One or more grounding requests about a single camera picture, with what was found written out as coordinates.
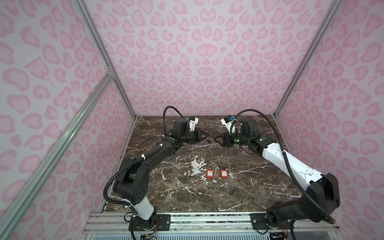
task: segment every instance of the pink leopard print wallpaper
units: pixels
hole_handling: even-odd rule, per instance
[[[295,156],[338,178],[346,240],[384,236],[383,12],[346,1],[278,118]]]
[[[85,2],[135,113],[160,115],[273,113],[331,0]]]
[[[71,0],[0,2],[0,218],[105,73]]]
[[[10,240],[79,239],[101,202],[131,122],[111,83]]]

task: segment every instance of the marble tabletop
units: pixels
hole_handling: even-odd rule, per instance
[[[166,118],[167,130],[176,118]],[[210,133],[212,144],[203,141],[184,146],[151,171],[147,196],[157,212],[264,211],[277,202],[300,197],[290,177],[269,161],[250,155],[239,146],[228,149],[213,141],[213,137],[226,131],[220,122],[223,116],[198,118],[198,126]],[[277,139],[263,118],[254,118],[261,135]],[[162,117],[138,117],[126,156],[136,157],[150,150],[162,134]],[[213,179],[206,178],[209,164],[214,169]],[[227,179],[220,178],[221,164],[230,170]],[[108,203],[106,211],[127,209]]]

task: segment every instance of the red padlock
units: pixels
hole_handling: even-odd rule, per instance
[[[213,170],[213,166],[212,167],[209,167],[208,165],[208,168],[210,169],[207,169],[207,178],[213,178],[214,177],[214,170]]]
[[[224,164],[221,164],[220,174],[221,174],[221,178],[228,178],[228,170]]]

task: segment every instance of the white backdrop with pink spots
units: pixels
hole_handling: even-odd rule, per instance
[[[10,240],[79,239],[100,205],[131,122],[111,83]]]
[[[105,73],[71,0],[0,2],[0,218]]]
[[[383,12],[346,1],[278,116],[295,156],[338,178],[346,240],[384,235]]]
[[[332,1],[85,2],[135,113],[160,115],[273,113]]]

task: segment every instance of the black mounting plate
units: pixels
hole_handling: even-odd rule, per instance
[[[266,230],[269,228],[265,220],[266,214],[250,214],[249,216],[251,217],[253,230]],[[290,223],[287,220],[283,223],[285,224],[287,229],[290,229]]]
[[[147,231],[145,226],[141,221],[141,218],[139,217],[134,217],[131,218],[130,224],[129,224],[129,230],[131,230],[131,227],[133,227],[134,231]],[[170,215],[169,214],[156,214],[156,221],[159,222],[159,229],[158,231],[169,231],[169,226],[170,226]]]

